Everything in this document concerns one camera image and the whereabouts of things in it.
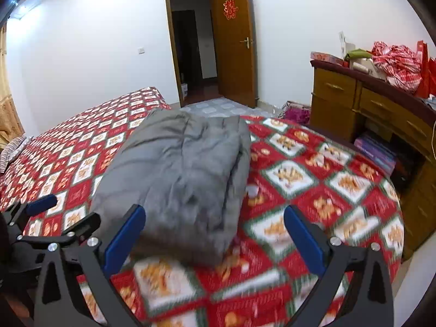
screw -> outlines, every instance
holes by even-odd
[[[97,237],[88,238],[88,241],[86,241],[86,244],[89,247],[95,247],[98,245],[98,243],[99,243],[99,239]]]
[[[332,237],[330,237],[330,243],[333,246],[340,246],[342,244],[342,241],[339,237],[332,236]]]
[[[56,242],[49,244],[49,251],[50,252],[54,252],[56,250],[57,250],[57,243]]]
[[[377,242],[372,242],[371,249],[373,251],[380,251],[380,245]]]

wooden desk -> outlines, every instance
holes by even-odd
[[[404,91],[358,71],[318,60],[311,64],[315,78],[310,125],[353,143],[370,119],[422,154],[422,165],[400,199],[403,254],[409,258],[436,228],[436,160],[431,144],[436,112]]]

red bag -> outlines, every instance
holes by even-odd
[[[436,60],[429,60],[429,92],[436,95]]]
[[[427,49],[427,43],[420,40],[416,44],[416,53],[418,59],[421,60],[421,77],[422,81],[415,92],[415,97],[428,98],[429,97],[429,52]]]

white container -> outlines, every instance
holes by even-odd
[[[188,84],[182,84],[182,95],[183,95],[183,99],[185,99],[186,96],[188,96]]]

tiled floor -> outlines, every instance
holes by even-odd
[[[183,107],[183,111],[203,117],[231,117],[231,116],[264,116],[273,117],[272,114],[260,108],[249,108],[227,98],[217,98]]]

